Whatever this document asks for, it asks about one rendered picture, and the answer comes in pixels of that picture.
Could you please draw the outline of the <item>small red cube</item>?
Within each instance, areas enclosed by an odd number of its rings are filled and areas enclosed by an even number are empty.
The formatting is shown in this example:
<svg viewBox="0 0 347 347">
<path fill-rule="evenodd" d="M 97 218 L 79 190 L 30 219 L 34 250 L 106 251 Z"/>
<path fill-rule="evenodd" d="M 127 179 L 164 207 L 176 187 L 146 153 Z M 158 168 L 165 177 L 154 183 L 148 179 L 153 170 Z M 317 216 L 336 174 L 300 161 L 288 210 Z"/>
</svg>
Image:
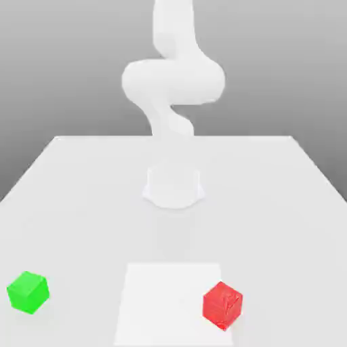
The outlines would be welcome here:
<svg viewBox="0 0 347 347">
<path fill-rule="evenodd" d="M 203 316 L 221 330 L 226 331 L 241 315 L 243 294 L 218 282 L 203 295 Z"/>
</svg>

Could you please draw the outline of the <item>small green cube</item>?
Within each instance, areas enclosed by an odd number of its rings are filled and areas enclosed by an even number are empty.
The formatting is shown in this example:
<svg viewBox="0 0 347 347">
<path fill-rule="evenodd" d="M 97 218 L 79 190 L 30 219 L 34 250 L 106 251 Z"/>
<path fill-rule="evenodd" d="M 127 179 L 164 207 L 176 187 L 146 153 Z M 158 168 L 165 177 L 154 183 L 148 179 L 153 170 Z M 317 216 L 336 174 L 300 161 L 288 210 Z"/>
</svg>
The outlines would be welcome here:
<svg viewBox="0 0 347 347">
<path fill-rule="evenodd" d="M 39 274 L 24 271 L 7 286 L 12 308 L 34 314 L 49 298 L 47 279 Z"/>
</svg>

